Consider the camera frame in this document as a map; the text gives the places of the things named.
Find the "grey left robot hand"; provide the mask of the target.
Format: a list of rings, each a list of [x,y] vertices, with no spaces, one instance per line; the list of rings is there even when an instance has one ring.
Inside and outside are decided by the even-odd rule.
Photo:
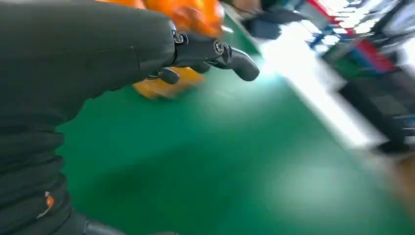
[[[219,39],[177,32],[164,14],[94,0],[0,3],[0,127],[49,129],[107,91],[206,64],[259,75],[244,52]]]

